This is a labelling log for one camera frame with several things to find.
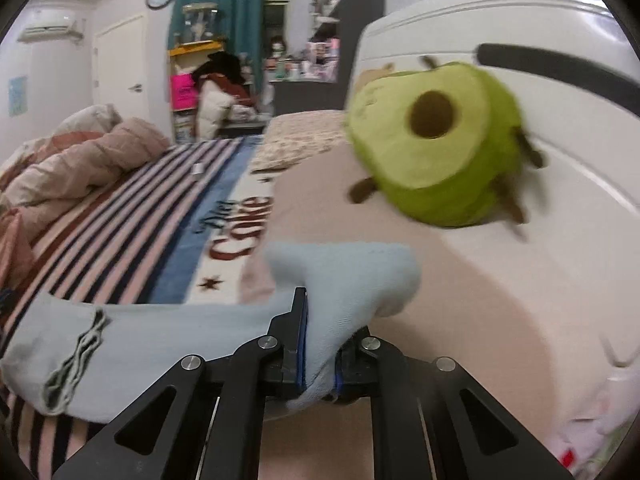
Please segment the white door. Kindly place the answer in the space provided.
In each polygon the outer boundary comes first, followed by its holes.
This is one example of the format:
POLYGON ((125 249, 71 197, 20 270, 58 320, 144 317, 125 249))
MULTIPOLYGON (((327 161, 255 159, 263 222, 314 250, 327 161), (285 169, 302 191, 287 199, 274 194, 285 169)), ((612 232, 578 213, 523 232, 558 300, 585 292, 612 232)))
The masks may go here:
POLYGON ((113 104, 122 118, 149 119, 145 40, 143 14, 125 18, 94 35, 94 104, 113 104))

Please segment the pink bag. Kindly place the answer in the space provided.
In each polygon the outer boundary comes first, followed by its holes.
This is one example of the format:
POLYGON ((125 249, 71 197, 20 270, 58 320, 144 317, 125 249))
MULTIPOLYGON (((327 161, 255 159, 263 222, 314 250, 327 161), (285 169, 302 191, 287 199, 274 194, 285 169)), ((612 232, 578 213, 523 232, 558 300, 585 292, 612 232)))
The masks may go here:
POLYGON ((198 106, 198 89, 190 74, 171 76, 170 96, 173 110, 187 110, 198 106))

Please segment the tan plush toy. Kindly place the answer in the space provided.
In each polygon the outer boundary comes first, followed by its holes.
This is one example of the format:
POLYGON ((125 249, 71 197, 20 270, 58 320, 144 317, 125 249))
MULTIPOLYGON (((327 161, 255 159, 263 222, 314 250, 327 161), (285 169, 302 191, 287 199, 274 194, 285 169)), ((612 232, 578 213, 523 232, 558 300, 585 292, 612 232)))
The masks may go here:
POLYGON ((356 78, 350 89, 349 97, 352 99, 356 94, 361 91, 367 84, 372 81, 390 76, 395 70, 394 63, 386 63, 380 68, 370 68, 370 70, 363 70, 356 78))

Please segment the yellow shelf unit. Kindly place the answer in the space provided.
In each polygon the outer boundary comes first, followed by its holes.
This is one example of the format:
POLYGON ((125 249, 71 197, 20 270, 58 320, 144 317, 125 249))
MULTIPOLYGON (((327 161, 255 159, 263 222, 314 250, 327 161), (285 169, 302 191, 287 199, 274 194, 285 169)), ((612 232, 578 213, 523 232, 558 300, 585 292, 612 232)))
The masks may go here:
POLYGON ((195 117, 198 114, 198 88, 191 74, 209 61, 208 56, 226 48, 224 40, 201 40, 175 45, 167 51, 169 106, 172 136, 178 144, 194 142, 198 135, 195 117))

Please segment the striped Diet Coke blanket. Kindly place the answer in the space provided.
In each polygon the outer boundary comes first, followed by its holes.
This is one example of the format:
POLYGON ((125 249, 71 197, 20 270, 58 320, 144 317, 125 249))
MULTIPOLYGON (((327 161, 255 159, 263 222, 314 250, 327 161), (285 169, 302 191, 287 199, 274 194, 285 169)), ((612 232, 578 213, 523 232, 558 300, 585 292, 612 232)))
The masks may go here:
MULTIPOLYGON (((75 304, 239 304, 244 266, 273 206, 250 171, 259 136, 170 148, 90 194, 38 240, 32 272, 1 295, 1 359, 40 292, 75 304), (194 174, 200 162, 202 174, 194 174)), ((100 422, 36 411, 3 382, 6 435, 27 470, 49 479, 100 422)))

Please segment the light blue pants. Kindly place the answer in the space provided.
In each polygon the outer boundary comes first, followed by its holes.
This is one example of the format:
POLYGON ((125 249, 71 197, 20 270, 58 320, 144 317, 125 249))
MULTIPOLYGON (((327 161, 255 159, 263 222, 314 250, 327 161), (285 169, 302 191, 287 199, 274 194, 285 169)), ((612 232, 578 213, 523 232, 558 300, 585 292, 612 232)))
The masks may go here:
POLYGON ((304 388, 269 408, 303 411, 334 389, 341 346, 377 316, 399 313, 421 271, 401 244, 273 243, 264 304, 75 304, 40 292, 1 359, 3 382, 36 411, 106 424, 189 354, 214 360, 267 333, 306 288, 304 388))

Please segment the pink knitted pillow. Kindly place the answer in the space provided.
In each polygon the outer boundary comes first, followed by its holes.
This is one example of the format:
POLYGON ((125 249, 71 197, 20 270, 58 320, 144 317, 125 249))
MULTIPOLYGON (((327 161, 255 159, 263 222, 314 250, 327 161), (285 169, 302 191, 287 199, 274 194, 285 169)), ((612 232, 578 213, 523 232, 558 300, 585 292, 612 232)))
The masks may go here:
POLYGON ((373 333, 407 356, 450 356, 535 437, 544 437, 554 387, 550 354, 533 319, 449 248, 439 230, 398 214, 378 194, 351 203, 347 191, 362 177, 347 144, 279 172, 265 240, 409 245, 422 272, 420 290, 401 313, 374 322, 373 333))

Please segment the floral pillow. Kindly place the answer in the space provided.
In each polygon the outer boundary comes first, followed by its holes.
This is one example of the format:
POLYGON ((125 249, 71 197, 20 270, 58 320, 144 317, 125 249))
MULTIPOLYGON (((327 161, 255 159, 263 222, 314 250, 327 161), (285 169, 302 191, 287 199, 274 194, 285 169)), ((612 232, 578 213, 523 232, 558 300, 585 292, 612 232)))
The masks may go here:
POLYGON ((271 119, 250 161, 251 172, 287 170, 347 141, 342 110, 311 110, 271 119))

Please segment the green avocado plush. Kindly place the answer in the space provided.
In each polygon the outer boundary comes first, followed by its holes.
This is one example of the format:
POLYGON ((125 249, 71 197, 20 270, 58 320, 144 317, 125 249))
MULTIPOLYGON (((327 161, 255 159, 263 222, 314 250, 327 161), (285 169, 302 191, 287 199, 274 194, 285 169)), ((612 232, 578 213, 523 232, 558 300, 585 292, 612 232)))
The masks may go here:
POLYGON ((496 210, 523 224, 516 181, 523 164, 541 168, 513 92, 469 63, 395 70, 349 99, 345 131, 367 170, 352 185, 354 204, 382 193, 411 219, 475 226, 496 210))

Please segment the wall air conditioner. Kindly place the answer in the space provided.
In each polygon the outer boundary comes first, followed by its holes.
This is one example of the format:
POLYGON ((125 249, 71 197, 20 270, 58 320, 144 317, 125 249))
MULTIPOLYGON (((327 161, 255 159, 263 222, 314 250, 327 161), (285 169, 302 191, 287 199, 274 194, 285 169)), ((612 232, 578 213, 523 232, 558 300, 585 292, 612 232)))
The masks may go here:
POLYGON ((84 34, 77 29, 76 21, 59 21, 32 24, 18 36, 18 41, 23 44, 59 39, 78 42, 84 39, 84 34))

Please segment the teal curtain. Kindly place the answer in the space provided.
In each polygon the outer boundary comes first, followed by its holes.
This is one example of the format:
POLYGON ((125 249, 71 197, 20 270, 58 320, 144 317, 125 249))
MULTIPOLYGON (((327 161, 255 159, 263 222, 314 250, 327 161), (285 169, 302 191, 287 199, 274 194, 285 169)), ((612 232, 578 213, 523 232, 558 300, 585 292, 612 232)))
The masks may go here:
POLYGON ((191 3, 217 3, 216 34, 226 40, 227 50, 237 56, 247 55, 255 88, 262 90, 262 25, 264 0, 174 0, 167 33, 167 47, 175 47, 176 33, 182 31, 182 8, 191 3))

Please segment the blue wall poster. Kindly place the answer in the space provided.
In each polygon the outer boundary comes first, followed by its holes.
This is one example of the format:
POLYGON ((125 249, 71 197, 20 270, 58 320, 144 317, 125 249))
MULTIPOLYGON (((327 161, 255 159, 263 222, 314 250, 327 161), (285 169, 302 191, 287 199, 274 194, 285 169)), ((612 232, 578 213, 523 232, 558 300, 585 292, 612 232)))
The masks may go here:
POLYGON ((10 117, 25 114, 28 111, 28 78, 11 78, 8 83, 8 110, 10 117))

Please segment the pink checked duvet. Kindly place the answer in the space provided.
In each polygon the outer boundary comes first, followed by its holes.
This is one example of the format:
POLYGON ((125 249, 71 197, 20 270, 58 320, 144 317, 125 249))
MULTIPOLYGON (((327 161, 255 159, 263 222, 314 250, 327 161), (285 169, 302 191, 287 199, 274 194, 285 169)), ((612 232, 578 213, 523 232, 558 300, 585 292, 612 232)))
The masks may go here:
POLYGON ((1 287, 24 281, 36 261, 35 240, 50 224, 169 147, 155 126, 129 118, 107 132, 58 132, 19 152, 1 170, 1 287))

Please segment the cream puffer jacket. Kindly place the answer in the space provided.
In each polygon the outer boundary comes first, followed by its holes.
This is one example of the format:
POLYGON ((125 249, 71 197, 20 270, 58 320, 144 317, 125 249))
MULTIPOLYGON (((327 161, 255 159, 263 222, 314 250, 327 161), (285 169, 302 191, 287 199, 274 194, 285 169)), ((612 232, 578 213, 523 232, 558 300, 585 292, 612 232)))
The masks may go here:
POLYGON ((258 118, 253 98, 240 84, 224 75, 210 74, 201 79, 195 131, 200 140, 213 140, 228 122, 254 122, 258 118))

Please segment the dark desk with clutter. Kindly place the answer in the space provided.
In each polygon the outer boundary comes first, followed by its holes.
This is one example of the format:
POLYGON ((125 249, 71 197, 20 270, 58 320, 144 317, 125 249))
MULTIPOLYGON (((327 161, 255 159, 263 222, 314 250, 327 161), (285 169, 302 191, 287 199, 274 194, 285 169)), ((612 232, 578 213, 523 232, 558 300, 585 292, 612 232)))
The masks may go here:
POLYGON ((343 108, 360 35, 382 18, 384 0, 267 2, 268 18, 283 12, 283 24, 267 32, 265 77, 273 114, 343 108))

